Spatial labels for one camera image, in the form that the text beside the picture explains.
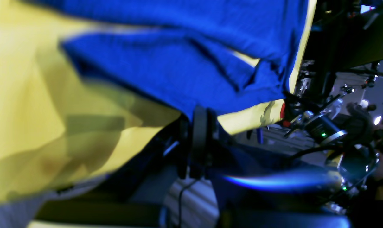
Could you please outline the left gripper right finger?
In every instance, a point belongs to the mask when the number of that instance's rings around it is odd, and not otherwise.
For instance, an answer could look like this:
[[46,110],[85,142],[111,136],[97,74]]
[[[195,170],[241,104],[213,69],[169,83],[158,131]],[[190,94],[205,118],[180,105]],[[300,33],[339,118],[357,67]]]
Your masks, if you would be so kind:
[[208,178],[207,170],[214,160],[213,151],[220,146],[232,145],[232,137],[224,130],[214,110],[199,105],[193,111],[191,133],[190,178]]

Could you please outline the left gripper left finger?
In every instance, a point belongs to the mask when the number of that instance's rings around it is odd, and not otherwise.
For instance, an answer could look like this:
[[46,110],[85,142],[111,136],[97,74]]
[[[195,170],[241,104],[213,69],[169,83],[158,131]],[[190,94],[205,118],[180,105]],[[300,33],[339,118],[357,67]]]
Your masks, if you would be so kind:
[[176,147],[176,168],[177,175],[180,179],[187,177],[188,155],[192,136],[191,131],[188,118],[186,116],[180,116],[177,128],[177,142],[179,144]]

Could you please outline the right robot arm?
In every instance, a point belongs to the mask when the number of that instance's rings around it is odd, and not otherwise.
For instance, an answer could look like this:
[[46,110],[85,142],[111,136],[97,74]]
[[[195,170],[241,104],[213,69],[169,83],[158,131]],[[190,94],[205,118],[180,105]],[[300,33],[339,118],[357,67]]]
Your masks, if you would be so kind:
[[329,107],[340,100],[335,96],[323,106],[311,102],[291,93],[284,93],[287,104],[298,102],[302,110],[290,121],[289,137],[296,131],[306,132],[317,144],[317,147],[302,150],[289,157],[294,160],[304,155],[328,151],[324,162],[326,181],[320,184],[323,192],[330,192],[329,196],[321,196],[320,203],[334,202],[339,204],[341,199],[354,197],[361,188],[365,187],[368,177],[376,170],[379,163],[379,154],[367,142],[359,141],[359,137],[371,132],[371,125],[364,112],[354,109],[354,115],[346,124],[359,119],[362,121],[362,130],[358,135],[348,133],[337,126],[327,115]]

